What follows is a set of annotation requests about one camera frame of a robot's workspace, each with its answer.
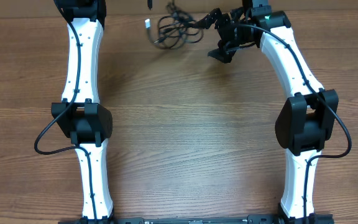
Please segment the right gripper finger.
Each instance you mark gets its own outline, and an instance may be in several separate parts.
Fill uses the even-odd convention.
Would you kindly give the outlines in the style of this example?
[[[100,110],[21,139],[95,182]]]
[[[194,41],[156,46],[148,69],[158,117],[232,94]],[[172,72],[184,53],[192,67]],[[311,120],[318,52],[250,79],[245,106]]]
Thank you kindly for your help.
[[[195,29],[209,29],[215,22],[222,17],[220,8],[215,8],[209,12],[204,18],[195,22],[193,28]]]
[[[208,52],[208,56],[219,60],[222,63],[231,63],[236,49],[214,49]]]

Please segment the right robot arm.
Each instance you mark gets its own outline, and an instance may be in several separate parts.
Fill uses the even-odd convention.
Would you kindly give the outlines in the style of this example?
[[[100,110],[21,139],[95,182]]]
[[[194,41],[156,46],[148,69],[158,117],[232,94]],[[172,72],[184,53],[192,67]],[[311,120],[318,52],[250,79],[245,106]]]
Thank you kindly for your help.
[[[218,48],[208,55],[223,63],[231,62],[237,50],[256,45],[284,90],[287,99],[275,122],[275,135],[285,150],[285,186],[273,223],[333,223],[332,215],[315,213],[313,186],[339,98],[335,90],[325,90],[308,68],[287,15],[272,11],[267,1],[243,1],[230,13],[213,9],[190,26],[218,31]]]

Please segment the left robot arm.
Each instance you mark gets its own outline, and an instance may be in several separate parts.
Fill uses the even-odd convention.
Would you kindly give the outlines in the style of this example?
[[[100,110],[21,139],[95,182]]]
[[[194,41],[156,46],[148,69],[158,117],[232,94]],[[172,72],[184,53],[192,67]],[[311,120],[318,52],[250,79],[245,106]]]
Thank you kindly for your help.
[[[55,1],[67,22],[68,70],[59,103],[51,114],[71,141],[80,163],[83,211],[78,223],[112,223],[114,203],[109,193],[107,146],[112,114],[98,93],[99,48],[104,34],[104,1]]]

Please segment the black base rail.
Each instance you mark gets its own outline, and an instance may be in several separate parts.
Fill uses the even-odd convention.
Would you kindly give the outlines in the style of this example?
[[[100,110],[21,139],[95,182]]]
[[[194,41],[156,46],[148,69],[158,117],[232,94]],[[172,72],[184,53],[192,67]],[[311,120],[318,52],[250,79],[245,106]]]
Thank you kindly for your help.
[[[332,215],[311,215],[308,223],[315,224],[334,224]],[[59,224],[85,224],[95,223],[94,220],[81,218],[74,221],[59,221]],[[303,219],[285,220],[278,215],[248,215],[247,217],[221,217],[221,218],[163,218],[163,219],[144,219],[144,218],[103,218],[97,223],[111,224],[284,224],[284,223],[303,223]]]

